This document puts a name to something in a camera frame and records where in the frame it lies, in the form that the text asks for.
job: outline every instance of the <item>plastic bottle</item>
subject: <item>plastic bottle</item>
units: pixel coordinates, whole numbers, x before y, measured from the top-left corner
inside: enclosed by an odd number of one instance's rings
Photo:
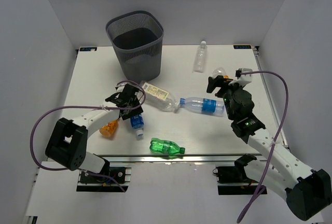
[[[143,136],[143,127],[144,121],[142,115],[138,114],[134,117],[130,118],[130,124],[132,129],[136,130],[136,136],[142,137]]]
[[[216,78],[218,75],[222,75],[224,78],[229,78],[229,76],[226,74],[226,71],[224,70],[223,67],[216,68],[212,72],[212,77]]]
[[[206,41],[202,41],[201,45],[198,47],[195,57],[195,62],[193,64],[193,71],[204,72],[206,57],[208,56],[208,47],[206,46]]]
[[[186,148],[180,147],[173,141],[162,140],[154,137],[151,139],[150,150],[172,156],[178,153],[184,154]]]
[[[105,137],[111,137],[118,128],[118,120],[114,120],[107,125],[101,127],[99,132]]]
[[[146,94],[146,102],[162,111],[175,111],[179,108],[179,101],[168,91],[158,88],[145,81],[141,82],[141,86]]]
[[[180,106],[194,113],[207,113],[215,116],[224,116],[225,104],[222,101],[203,99],[198,97],[181,98]]]

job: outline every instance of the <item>bottle cap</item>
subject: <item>bottle cap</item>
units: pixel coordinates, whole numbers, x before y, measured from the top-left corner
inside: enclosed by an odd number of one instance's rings
[[[136,130],[136,136],[137,137],[142,137],[143,136],[143,130],[142,129]]]
[[[185,98],[180,98],[180,105],[184,105],[186,103],[186,99]]]

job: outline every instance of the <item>bottle label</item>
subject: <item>bottle label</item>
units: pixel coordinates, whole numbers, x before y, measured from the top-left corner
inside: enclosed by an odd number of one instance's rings
[[[171,150],[171,142],[170,141],[164,141],[162,145],[162,153],[163,154],[169,154]]]
[[[118,127],[118,121],[117,121],[117,120],[114,120],[114,121],[108,123],[107,125],[101,127],[101,128],[99,129],[99,132],[100,132],[102,135],[108,137],[108,136],[112,135],[112,134],[115,132],[115,130],[116,130],[117,127]]]
[[[141,128],[144,126],[144,121],[142,115],[138,114],[130,118],[130,124],[133,128]]]
[[[149,83],[144,83],[142,88],[144,91],[152,96],[157,97],[158,99],[165,101],[167,99],[167,96],[170,94],[169,92],[162,90],[160,88],[157,88]]]
[[[203,99],[202,111],[206,113],[214,113],[217,102],[215,100]]]

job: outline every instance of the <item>white bottle cap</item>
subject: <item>white bottle cap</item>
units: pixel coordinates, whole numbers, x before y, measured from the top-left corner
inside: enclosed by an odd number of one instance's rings
[[[143,136],[143,130],[142,129],[136,130],[136,136],[137,137],[142,137]]]

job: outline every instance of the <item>bottle with blue label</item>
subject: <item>bottle with blue label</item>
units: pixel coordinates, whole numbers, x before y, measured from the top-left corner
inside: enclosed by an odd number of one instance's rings
[[[137,137],[143,137],[144,121],[142,115],[138,114],[130,118],[130,124],[132,129],[136,130]]]
[[[194,113],[211,114],[214,116],[224,116],[225,104],[222,101],[209,100],[198,97],[181,98],[180,106],[193,111]]]

